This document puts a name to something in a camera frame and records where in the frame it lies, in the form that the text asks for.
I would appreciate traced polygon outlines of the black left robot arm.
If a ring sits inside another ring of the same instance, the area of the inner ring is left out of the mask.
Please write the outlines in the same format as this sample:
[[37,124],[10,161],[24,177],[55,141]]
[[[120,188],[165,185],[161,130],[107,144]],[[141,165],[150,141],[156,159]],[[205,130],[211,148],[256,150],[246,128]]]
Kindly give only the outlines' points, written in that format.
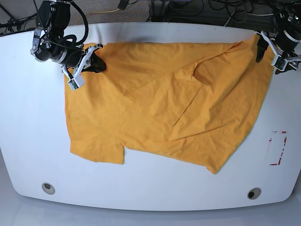
[[301,56],[295,48],[301,42],[301,2],[299,0],[265,0],[272,9],[277,33],[261,31],[257,42],[256,62],[259,63],[268,48],[274,53],[271,65],[275,74],[298,70]]

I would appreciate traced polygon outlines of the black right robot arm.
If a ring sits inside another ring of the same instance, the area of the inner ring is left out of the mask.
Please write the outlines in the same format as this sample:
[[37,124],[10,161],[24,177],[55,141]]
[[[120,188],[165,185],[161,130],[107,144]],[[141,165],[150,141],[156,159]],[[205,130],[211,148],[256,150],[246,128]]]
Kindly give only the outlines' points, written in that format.
[[[65,35],[71,18],[70,7],[74,7],[84,22],[84,36],[77,40],[74,34]],[[88,37],[87,18],[79,6],[72,0],[44,0],[37,10],[31,54],[40,62],[52,60],[63,69],[79,68],[80,72],[100,73],[106,70],[106,63],[96,55],[103,45],[97,44],[94,50],[84,49]]]

